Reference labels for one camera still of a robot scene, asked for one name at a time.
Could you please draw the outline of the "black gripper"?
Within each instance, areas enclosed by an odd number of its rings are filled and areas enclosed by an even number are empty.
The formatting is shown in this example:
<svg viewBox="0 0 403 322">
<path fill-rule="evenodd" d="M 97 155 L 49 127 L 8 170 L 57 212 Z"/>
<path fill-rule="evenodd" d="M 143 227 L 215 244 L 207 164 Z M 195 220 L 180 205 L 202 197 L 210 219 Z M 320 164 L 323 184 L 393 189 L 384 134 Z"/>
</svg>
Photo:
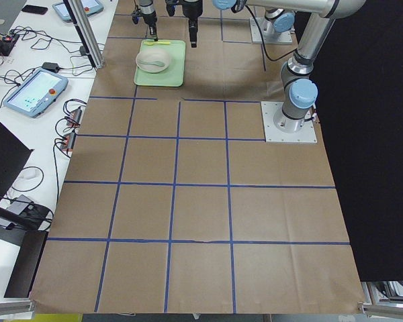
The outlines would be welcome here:
<svg viewBox="0 0 403 322">
<path fill-rule="evenodd" d="M 188 18 L 188 28 L 189 28 L 189 41 L 192 48 L 197 47 L 197 32 L 198 32 L 198 17 L 196 13 L 189 13 Z"/>
<path fill-rule="evenodd" d="M 149 13 L 144 15 L 144 22 L 148 25 L 149 40 L 158 41 L 158 34 L 156 29 L 157 17 L 156 13 Z"/>
</svg>

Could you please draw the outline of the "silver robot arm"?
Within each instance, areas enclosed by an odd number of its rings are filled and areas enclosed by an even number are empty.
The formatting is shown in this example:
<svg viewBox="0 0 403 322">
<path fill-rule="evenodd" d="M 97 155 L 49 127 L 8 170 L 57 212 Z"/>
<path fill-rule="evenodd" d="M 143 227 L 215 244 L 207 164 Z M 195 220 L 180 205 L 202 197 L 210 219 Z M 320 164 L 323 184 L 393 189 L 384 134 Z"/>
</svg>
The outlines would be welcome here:
<svg viewBox="0 0 403 322">
<path fill-rule="evenodd" d="M 233 13 L 238 13 L 247 6 L 247 1 L 213 1 L 214 7 L 219 10 L 230 9 Z M 197 45 L 197 33 L 198 33 L 198 18 L 203 13 L 203 1 L 165 1 L 166 10 L 170 17 L 175 15 L 176 7 L 182 8 L 183 15 L 188 19 L 189 37 L 193 47 Z M 153 1 L 139 1 L 135 3 L 134 11 L 131 14 L 134 24 L 138 24 L 139 19 L 142 18 L 145 24 L 148 26 L 149 40 L 157 42 L 158 35 L 156 30 L 157 16 Z M 254 21 L 261 33 L 263 40 L 264 36 L 268 36 L 268 28 L 272 29 L 273 33 L 288 32 L 294 25 L 295 13 L 293 11 L 287 11 L 282 8 L 267 8 L 265 10 L 265 16 L 263 21 L 263 27 L 259 25 L 256 18 Z"/>
<path fill-rule="evenodd" d="M 336 19 L 356 13 L 364 1 L 213 1 L 219 10 L 242 5 L 266 9 L 290 9 L 310 12 L 304 33 L 293 56 L 283 65 L 281 79 L 285 102 L 273 116 L 275 127 L 285 133 L 300 131 L 306 122 L 305 115 L 318 96 L 316 85 L 309 79 L 314 61 Z"/>
</svg>

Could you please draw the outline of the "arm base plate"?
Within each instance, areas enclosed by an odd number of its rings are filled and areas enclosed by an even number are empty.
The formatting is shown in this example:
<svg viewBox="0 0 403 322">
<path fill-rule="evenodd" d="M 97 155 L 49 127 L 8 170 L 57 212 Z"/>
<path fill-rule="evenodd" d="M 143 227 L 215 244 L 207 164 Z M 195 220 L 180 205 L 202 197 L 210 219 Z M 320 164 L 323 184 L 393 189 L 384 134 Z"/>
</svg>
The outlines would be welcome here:
<svg viewBox="0 0 403 322">
<path fill-rule="evenodd" d="M 294 19 L 277 19 L 272 22 L 264 17 L 257 17 L 250 18 L 249 22 L 254 44 L 261 44 L 264 41 L 266 44 L 290 45 L 293 42 L 290 30 Z"/>
<path fill-rule="evenodd" d="M 315 144 L 314 123 L 309 111 L 303 119 L 289 119 L 283 114 L 283 102 L 261 101 L 263 128 L 267 143 Z"/>
</svg>

